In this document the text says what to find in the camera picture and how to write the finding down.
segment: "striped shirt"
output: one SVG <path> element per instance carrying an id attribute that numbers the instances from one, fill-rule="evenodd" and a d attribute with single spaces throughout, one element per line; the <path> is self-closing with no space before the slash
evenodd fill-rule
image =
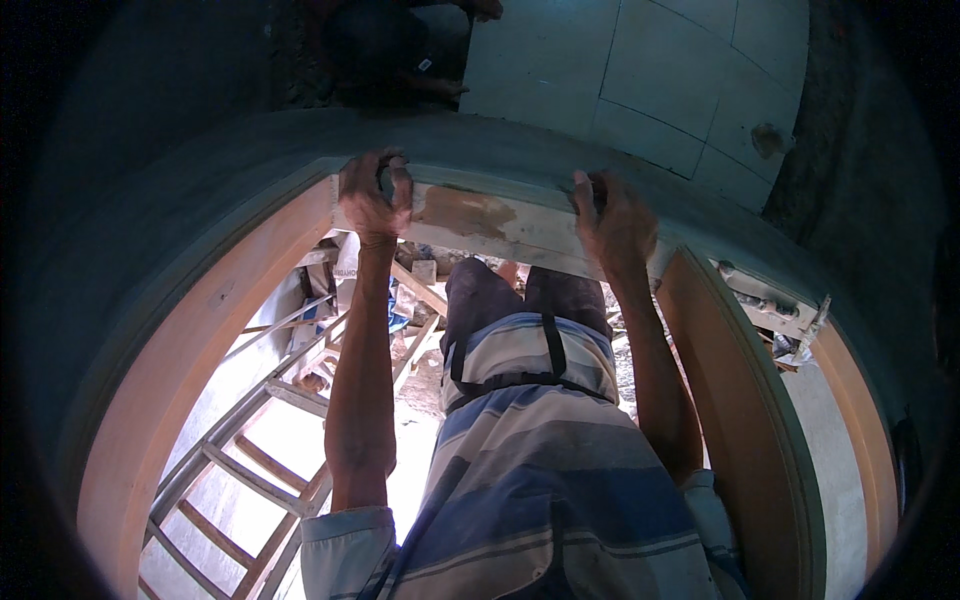
<path id="1" fill-rule="evenodd" d="M 471 335 L 463 380 L 549 372 L 540 319 L 517 313 Z M 616 407 L 610 342 L 566 319 L 556 325 L 564 379 L 596 396 L 515 385 L 454 410 L 402 547 L 386 507 L 302 524 L 308 598 L 746 594 L 712 473 L 698 471 L 678 490 Z M 449 371 L 448 361 L 442 409 L 461 397 Z"/>

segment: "man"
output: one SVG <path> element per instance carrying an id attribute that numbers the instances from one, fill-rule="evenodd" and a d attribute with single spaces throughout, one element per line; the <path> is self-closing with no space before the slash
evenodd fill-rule
<path id="1" fill-rule="evenodd" d="M 647 284 L 657 220 L 606 172 L 573 174 L 577 231 L 620 301 L 640 428 L 615 405 L 596 281 L 534 267 L 522 300 L 465 260 L 446 284 L 447 417 L 417 522 L 396 547 L 384 332 L 396 240 L 412 212 L 405 164 L 388 148 L 341 172 L 340 205 L 361 250 L 326 421 L 331 513 L 301 527 L 307 597 L 743 597 L 730 525 L 702 470 L 697 416 Z M 392 201 L 377 184 L 382 169 Z"/>
<path id="2" fill-rule="evenodd" d="M 503 13 L 499 0 L 304 0 L 307 42 L 321 68 L 353 95 L 406 89 L 453 100 L 468 89 L 448 78 L 448 40 L 410 10 L 439 4 L 456 5 L 478 21 Z"/>

